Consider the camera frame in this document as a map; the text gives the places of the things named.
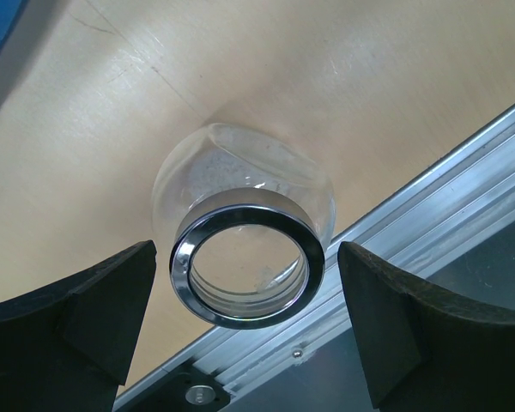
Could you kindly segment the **round glass jar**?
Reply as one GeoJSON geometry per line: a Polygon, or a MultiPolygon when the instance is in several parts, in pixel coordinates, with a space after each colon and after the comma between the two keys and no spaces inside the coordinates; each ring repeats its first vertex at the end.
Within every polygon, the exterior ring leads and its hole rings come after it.
{"type": "Polygon", "coordinates": [[[175,294],[233,329],[279,324],[317,293],[336,219],[328,174],[286,143],[207,124],[164,160],[152,222],[175,294]]]}

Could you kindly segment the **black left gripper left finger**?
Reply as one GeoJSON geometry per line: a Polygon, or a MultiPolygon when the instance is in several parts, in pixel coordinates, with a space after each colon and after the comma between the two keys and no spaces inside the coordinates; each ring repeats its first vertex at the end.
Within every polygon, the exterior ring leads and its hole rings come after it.
{"type": "Polygon", "coordinates": [[[0,411],[110,411],[156,271],[155,244],[0,302],[0,411]]]}

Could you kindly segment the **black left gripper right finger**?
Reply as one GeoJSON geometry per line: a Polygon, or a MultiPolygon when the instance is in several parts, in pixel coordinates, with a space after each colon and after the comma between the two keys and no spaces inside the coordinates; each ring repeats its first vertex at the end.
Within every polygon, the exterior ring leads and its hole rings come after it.
{"type": "Polygon", "coordinates": [[[515,310],[442,288],[354,242],[337,259],[375,409],[515,411],[515,310]]]}

